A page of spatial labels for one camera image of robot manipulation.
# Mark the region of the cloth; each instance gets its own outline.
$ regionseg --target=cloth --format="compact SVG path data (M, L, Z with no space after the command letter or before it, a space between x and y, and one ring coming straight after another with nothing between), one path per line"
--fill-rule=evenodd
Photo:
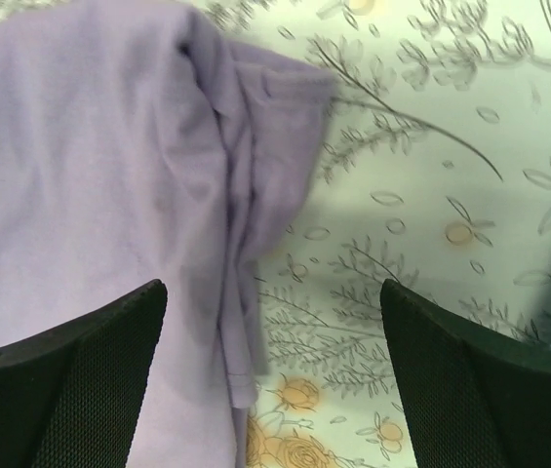
M254 264L306 196L333 83L183 4L0 23L0 346L163 280L130 468L244 466Z

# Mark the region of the white floral tablecloth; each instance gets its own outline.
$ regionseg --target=white floral tablecloth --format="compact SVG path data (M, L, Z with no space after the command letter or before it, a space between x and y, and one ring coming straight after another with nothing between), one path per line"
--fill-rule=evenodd
M0 20L48 3L0 0ZM551 0L197 3L341 81L309 200L260 269L250 466L412 468L385 278L551 341Z

